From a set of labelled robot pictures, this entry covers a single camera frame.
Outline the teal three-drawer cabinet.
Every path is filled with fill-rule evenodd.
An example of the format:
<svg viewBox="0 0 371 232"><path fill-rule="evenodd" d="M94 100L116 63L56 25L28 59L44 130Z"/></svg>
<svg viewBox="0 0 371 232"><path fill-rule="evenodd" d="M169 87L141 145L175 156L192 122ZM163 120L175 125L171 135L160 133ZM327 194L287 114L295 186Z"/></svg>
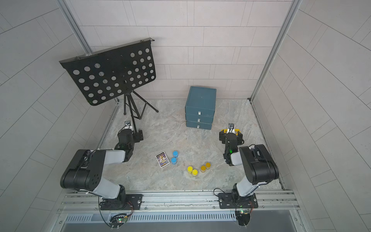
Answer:
<svg viewBox="0 0 371 232"><path fill-rule="evenodd" d="M186 126L211 130L216 106L216 89L191 86L185 105Z"/></svg>

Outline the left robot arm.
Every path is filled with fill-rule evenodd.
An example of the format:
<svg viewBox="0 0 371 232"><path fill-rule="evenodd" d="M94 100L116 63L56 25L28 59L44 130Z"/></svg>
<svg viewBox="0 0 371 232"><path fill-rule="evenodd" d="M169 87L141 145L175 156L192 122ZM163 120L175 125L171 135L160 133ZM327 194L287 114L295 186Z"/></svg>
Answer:
<svg viewBox="0 0 371 232"><path fill-rule="evenodd" d="M142 130L123 128L118 133L118 143L114 149L76 151L68 167L62 174L60 186L64 189L85 191L114 200L125 198L124 187L102 176L103 168L109 164L128 162L133 155L136 143L144 139Z"/></svg>

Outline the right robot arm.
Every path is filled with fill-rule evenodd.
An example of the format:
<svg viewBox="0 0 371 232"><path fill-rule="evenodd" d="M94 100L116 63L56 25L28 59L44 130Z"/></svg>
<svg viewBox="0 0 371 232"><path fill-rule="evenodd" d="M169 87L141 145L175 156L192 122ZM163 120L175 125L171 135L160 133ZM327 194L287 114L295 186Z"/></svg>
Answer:
<svg viewBox="0 0 371 232"><path fill-rule="evenodd" d="M279 170L265 145L243 146L243 134L237 129L224 129L219 141L225 145L223 154L229 166L243 166L244 176L231 191L235 203L246 201L254 191L279 178Z"/></svg>

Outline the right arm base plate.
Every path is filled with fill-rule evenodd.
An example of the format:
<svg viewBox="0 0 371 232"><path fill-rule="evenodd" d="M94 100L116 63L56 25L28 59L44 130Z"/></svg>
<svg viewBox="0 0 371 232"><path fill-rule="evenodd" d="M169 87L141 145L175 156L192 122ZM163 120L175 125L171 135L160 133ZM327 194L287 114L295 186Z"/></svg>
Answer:
<svg viewBox="0 0 371 232"><path fill-rule="evenodd" d="M219 207L221 209L256 209L259 207L256 195L241 197L238 194L219 193Z"/></svg>

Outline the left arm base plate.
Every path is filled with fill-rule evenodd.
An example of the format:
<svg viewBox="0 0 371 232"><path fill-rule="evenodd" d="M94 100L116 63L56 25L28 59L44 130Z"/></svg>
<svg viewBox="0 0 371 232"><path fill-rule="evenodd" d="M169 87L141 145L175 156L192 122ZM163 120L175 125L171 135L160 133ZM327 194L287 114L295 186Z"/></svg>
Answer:
<svg viewBox="0 0 371 232"><path fill-rule="evenodd" d="M139 210L142 204L142 194L129 194L123 199L121 195L116 199L103 199L100 210Z"/></svg>

